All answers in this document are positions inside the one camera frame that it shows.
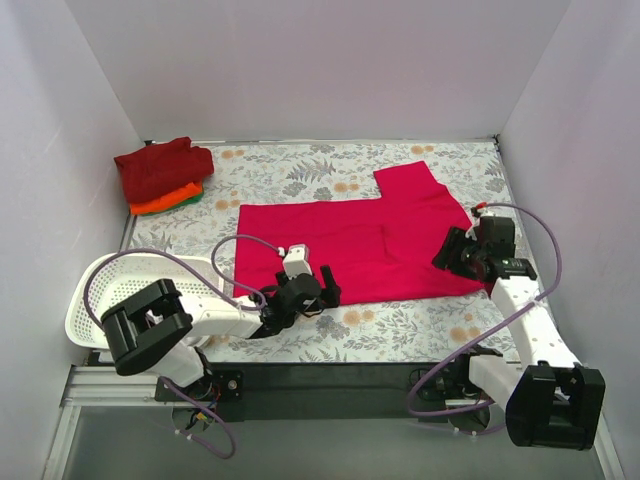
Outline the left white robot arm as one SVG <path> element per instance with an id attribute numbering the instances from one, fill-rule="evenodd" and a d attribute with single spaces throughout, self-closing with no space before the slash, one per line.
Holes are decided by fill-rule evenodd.
<path id="1" fill-rule="evenodd" d="M 193 400 L 205 398 L 213 386 L 212 369 L 202 350 L 189 338 L 233 336 L 262 339 L 280 334 L 300 316 L 310 317 L 340 305 L 341 288 L 328 266 L 322 281 L 301 273 L 239 297 L 231 305 L 220 298 L 182 294 L 174 282 L 160 279 L 108 309 L 101 316 L 103 332 L 120 376 L 151 372 L 166 377 Z"/>

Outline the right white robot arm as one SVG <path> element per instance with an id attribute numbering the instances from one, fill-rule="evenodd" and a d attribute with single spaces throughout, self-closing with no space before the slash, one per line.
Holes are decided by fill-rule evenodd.
<path id="1" fill-rule="evenodd" d="M 452 373 L 464 397 L 483 391 L 503 409 L 507 433 L 520 447 L 588 450 L 597 433 L 605 381 L 584 366 L 562 340 L 530 260 L 516 255 L 515 223 L 485 205 L 474 225 L 453 227 L 433 259 L 435 267 L 477 280 L 508 322 L 521 366 L 474 348 Z"/>

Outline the pink t shirt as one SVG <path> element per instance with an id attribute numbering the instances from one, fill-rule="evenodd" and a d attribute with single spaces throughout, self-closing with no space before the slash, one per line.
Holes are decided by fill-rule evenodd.
<path id="1" fill-rule="evenodd" d="M 250 205 L 239 210 L 235 278 L 264 287 L 282 262 L 253 237 L 274 246 L 304 244 L 313 269 L 330 266 L 344 305 L 447 296 L 481 290 L 481 283 L 435 268 L 451 227 L 467 229 L 469 218 L 427 165 L 416 162 L 378 170 L 374 199 Z"/>

